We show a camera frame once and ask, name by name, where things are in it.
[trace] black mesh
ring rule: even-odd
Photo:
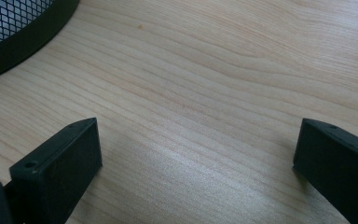
[[[42,14],[54,0],[0,0],[0,42]]]

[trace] light wood surface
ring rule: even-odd
[[[0,76],[0,181],[91,117],[68,223],[347,223],[292,159],[302,118],[358,135],[358,1],[81,0]]]

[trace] black mesh container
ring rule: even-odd
[[[79,0],[0,0],[0,74],[43,47]]]

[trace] small hole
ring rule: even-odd
[[[25,168],[33,168],[37,165],[37,161],[30,161],[30,162],[27,162],[25,163]]]

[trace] desk surface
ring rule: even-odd
[[[82,0],[0,76],[0,181],[90,117],[104,167],[68,223],[346,223],[292,159],[304,117],[358,135],[358,3]]]

